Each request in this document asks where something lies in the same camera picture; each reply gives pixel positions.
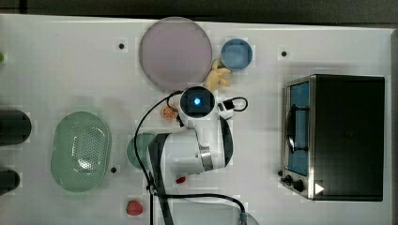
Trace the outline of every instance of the black cable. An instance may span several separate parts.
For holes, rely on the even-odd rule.
[[[146,112],[146,114],[144,115],[144,117],[141,119],[140,123],[138,124],[137,129],[135,130],[135,135],[134,135],[134,148],[135,148],[135,156],[137,157],[138,163],[141,166],[141,169],[144,172],[145,175],[145,179],[148,183],[148,189],[149,189],[149,193],[150,193],[150,224],[153,224],[153,195],[156,195],[160,198],[173,198],[173,199],[188,199],[188,198],[219,198],[219,199],[225,199],[227,201],[236,203],[237,205],[239,205],[240,211],[241,213],[245,213],[245,207],[242,204],[242,202],[240,202],[237,199],[234,199],[232,197],[229,196],[225,196],[225,195],[221,195],[221,194],[211,194],[211,193],[206,193],[206,194],[189,194],[189,195],[160,195],[158,193],[152,193],[150,187],[154,187],[155,185],[153,184],[152,180],[149,178],[149,175],[145,169],[144,163],[143,161],[140,159],[140,156],[138,155],[138,148],[137,148],[137,135],[138,135],[138,131],[141,128],[141,125],[144,123],[146,117],[156,108],[158,107],[164,100],[166,100],[167,102],[167,106],[170,107],[169,105],[169,99],[173,96],[182,94],[182,91],[175,91],[174,93],[170,94],[168,97],[165,97],[164,99],[160,100],[158,103],[156,103],[152,108],[149,109],[148,112]],[[242,109],[242,110],[235,110],[237,112],[243,112],[244,110],[246,110],[246,108],[248,107],[248,101],[246,98],[244,97],[234,97],[232,98],[232,100],[235,99],[243,99],[246,101],[246,106]]]
[[[153,194],[150,194],[150,209],[149,209],[149,212],[150,212],[149,213],[149,215],[150,215],[150,224],[153,224]]]
[[[236,109],[234,109],[234,111],[235,112],[243,112],[243,111],[245,111],[247,108],[248,108],[248,106],[249,106],[249,102],[248,102],[248,99],[246,99],[245,97],[233,97],[231,100],[238,100],[238,99],[242,99],[242,100],[244,100],[245,102],[246,102],[246,105],[245,105],[245,107],[243,108],[243,109],[241,109],[241,110],[236,110]]]
[[[171,97],[173,97],[173,96],[175,96],[175,95],[179,95],[179,94],[181,94],[181,93],[182,93],[182,91],[173,92],[172,94],[170,94],[170,96],[165,97],[164,99],[162,99],[162,100],[160,100],[158,103],[156,103],[152,108],[150,108],[150,110],[149,110],[148,112],[146,112],[146,114],[145,114],[144,117],[141,119],[140,123],[138,124],[138,127],[137,127],[137,129],[135,130],[135,135],[134,135],[134,137],[137,137],[138,131],[140,130],[140,127],[141,127],[141,125],[144,123],[146,117],[147,117],[156,107],[158,107],[164,100],[168,100],[169,98],[171,98]],[[150,179],[149,179],[149,175],[148,175],[148,173],[146,172],[146,169],[145,169],[145,167],[144,167],[143,161],[141,161],[140,156],[138,155],[137,139],[136,139],[136,138],[134,138],[134,148],[135,148],[135,156],[137,157],[137,160],[138,160],[138,163],[139,163],[140,166],[141,166],[141,169],[143,169],[143,172],[144,172],[144,175],[145,175],[145,179],[146,179],[147,183],[148,183],[149,185],[151,185],[151,182],[150,182]]]
[[[146,112],[146,114],[144,115],[144,117],[141,119],[140,123],[138,124],[137,129],[135,130],[135,135],[134,135],[134,148],[135,148],[135,156],[137,157],[138,163],[140,164],[141,169],[144,172],[145,175],[145,179],[146,182],[148,183],[148,189],[149,189],[149,193],[150,193],[150,225],[153,225],[153,195],[152,192],[150,191],[150,187],[153,186],[148,173],[146,172],[145,166],[143,164],[143,161],[141,160],[140,156],[138,155],[138,148],[137,148],[137,135],[138,135],[138,131],[141,128],[141,125],[144,123],[146,117],[156,108],[158,107],[164,100],[167,100],[167,102],[169,101],[169,99],[175,95],[181,94],[182,91],[176,91],[172,94],[170,94],[168,97],[165,97],[164,99],[160,100],[158,103],[156,103],[148,112]]]
[[[182,94],[182,91],[176,91],[176,92],[172,93],[172,94],[167,98],[167,101],[166,101],[167,107],[169,107],[170,109],[172,109],[172,111],[174,111],[174,112],[178,112],[178,109],[176,109],[176,108],[174,108],[173,106],[171,106],[171,105],[169,104],[169,100],[170,100],[171,97],[176,96],[176,95],[179,95],[179,94]]]
[[[236,203],[239,205],[241,213],[245,213],[245,206],[242,204],[237,199],[234,199],[232,197],[226,196],[226,195],[221,195],[221,194],[188,194],[188,195],[160,195],[158,193],[154,194],[155,196],[163,199],[189,199],[189,198],[218,198],[218,199],[225,199],[227,201]]]

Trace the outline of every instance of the white tabletop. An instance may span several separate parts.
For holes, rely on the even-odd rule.
[[[0,148],[0,166],[20,173],[22,183],[0,197],[1,224],[148,224],[149,197],[143,174],[129,164],[127,145],[144,113],[166,93],[140,68],[138,46],[155,21],[0,15],[0,106],[29,115],[27,142]],[[180,193],[214,192],[243,201],[259,224],[390,224],[391,109],[390,29],[199,22],[220,55],[228,38],[245,38],[254,51],[248,68],[236,72],[219,95],[244,96],[250,106],[231,126],[231,165],[188,177]],[[117,45],[126,48],[119,50]],[[386,139],[383,202],[310,202],[279,183],[282,167],[282,88],[315,73],[383,75]],[[83,193],[58,186],[50,170],[54,131],[69,113],[89,111],[112,131],[109,169]],[[159,111],[145,130],[164,132],[177,123]],[[125,213],[128,200],[143,203],[139,217]]]

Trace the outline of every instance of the black microwave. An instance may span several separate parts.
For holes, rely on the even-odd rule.
[[[315,201],[383,200],[383,77],[319,75],[283,98],[286,188]]]

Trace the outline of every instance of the pink plate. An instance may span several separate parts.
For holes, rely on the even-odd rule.
[[[184,90],[202,82],[212,60],[206,32],[181,17],[153,24],[141,40],[139,54],[148,79],[167,91]]]

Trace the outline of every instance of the small blue bowl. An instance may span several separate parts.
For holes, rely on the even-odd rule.
[[[248,66],[253,58],[249,43],[242,39],[228,40],[222,46],[222,63],[231,70],[240,70]]]

